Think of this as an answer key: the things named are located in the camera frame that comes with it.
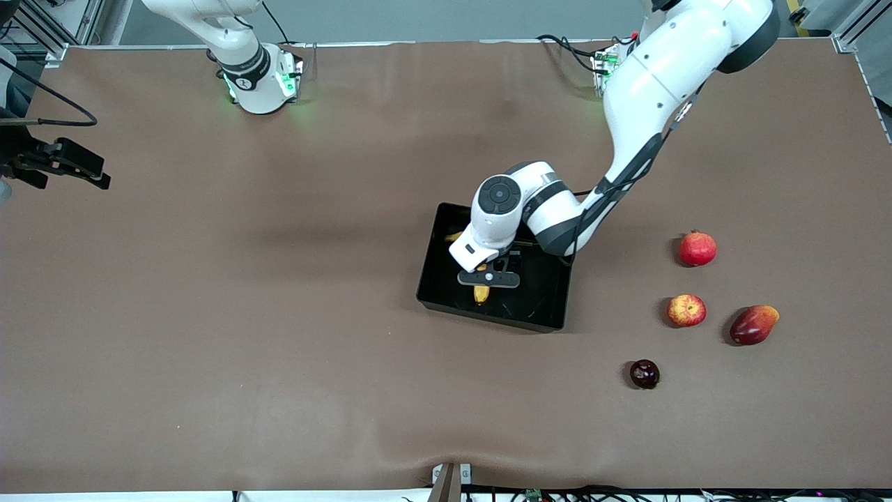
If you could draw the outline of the aluminium frame profile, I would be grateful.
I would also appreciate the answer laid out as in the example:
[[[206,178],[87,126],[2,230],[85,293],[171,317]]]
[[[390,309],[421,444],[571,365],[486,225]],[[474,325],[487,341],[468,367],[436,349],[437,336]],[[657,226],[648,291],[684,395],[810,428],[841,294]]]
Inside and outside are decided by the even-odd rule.
[[[856,53],[857,40],[890,9],[892,0],[860,0],[841,25],[831,33],[836,53]]]
[[[100,40],[99,30],[109,0],[0,0],[18,2],[9,19],[0,14],[0,47],[20,61],[46,68],[60,66],[71,47]]]

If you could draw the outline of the brown table mat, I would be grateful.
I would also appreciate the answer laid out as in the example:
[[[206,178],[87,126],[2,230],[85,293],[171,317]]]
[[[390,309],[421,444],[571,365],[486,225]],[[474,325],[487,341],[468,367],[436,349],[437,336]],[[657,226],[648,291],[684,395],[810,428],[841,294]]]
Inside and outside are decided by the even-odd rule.
[[[47,71],[99,123],[35,135],[112,182],[0,207],[0,492],[395,489],[450,460],[517,488],[892,488],[892,147],[854,57],[784,39],[711,77],[545,335],[415,290],[438,204],[523,161],[602,177],[589,74],[542,43],[312,61],[270,116],[201,50]],[[669,322],[682,294],[701,324]],[[780,319],[740,346],[752,305]]]

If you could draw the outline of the black plastic box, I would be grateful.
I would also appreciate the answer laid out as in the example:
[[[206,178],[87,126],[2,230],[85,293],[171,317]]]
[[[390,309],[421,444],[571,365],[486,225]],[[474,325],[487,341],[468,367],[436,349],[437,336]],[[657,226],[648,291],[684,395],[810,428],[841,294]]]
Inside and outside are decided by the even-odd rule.
[[[470,208],[441,203],[433,228],[415,297],[426,308],[538,333],[561,330],[566,321],[571,266],[538,246],[532,232],[521,225],[511,248],[522,249],[521,283],[515,289],[491,288],[487,302],[475,305],[472,286],[459,284],[463,270],[449,253],[446,235],[464,231]],[[490,271],[488,263],[474,271]]]

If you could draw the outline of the yellow banana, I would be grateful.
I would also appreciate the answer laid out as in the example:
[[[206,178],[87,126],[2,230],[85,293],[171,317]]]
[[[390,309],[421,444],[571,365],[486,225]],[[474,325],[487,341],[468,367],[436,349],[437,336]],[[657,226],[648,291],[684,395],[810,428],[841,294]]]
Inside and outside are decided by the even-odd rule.
[[[462,231],[458,231],[458,232],[446,235],[446,237],[444,238],[444,241],[446,241],[447,243],[452,243],[452,242],[456,241],[462,235],[462,233],[463,233]],[[472,286],[472,297],[475,300],[475,305],[477,305],[477,306],[484,305],[487,302],[487,300],[489,299],[490,291],[491,291],[491,288],[490,288],[490,286],[487,286],[487,285],[475,284],[474,286]]]

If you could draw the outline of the red pomegranate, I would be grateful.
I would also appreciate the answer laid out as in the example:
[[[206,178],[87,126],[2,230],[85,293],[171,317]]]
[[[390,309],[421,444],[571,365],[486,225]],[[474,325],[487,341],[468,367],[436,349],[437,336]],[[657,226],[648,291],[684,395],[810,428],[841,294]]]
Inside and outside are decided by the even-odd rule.
[[[717,242],[704,232],[691,231],[683,236],[677,251],[678,259],[685,266],[706,266],[716,258]]]

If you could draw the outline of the dark purple plum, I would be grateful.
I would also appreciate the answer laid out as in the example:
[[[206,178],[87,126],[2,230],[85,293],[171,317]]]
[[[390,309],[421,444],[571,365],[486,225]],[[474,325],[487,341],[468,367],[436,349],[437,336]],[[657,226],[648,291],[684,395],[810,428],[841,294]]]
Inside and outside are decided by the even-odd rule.
[[[649,359],[634,361],[629,366],[629,378],[633,385],[641,390],[653,390],[659,385],[661,373],[659,366]]]

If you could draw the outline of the red yellow mango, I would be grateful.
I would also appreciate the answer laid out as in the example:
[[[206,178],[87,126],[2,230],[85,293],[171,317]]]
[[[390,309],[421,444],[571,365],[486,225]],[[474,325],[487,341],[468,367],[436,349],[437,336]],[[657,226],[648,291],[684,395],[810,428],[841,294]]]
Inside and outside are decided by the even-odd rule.
[[[773,306],[748,306],[730,325],[730,339],[740,346],[758,345],[768,339],[778,319],[780,312]]]

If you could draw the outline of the red yellow apple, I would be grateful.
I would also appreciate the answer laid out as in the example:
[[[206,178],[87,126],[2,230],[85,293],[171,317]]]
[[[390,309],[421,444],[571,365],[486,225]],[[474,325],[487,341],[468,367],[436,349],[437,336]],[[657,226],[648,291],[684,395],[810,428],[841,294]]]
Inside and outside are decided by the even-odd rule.
[[[701,324],[707,317],[707,306],[699,296],[682,294],[670,299],[666,315],[674,327],[694,327]]]

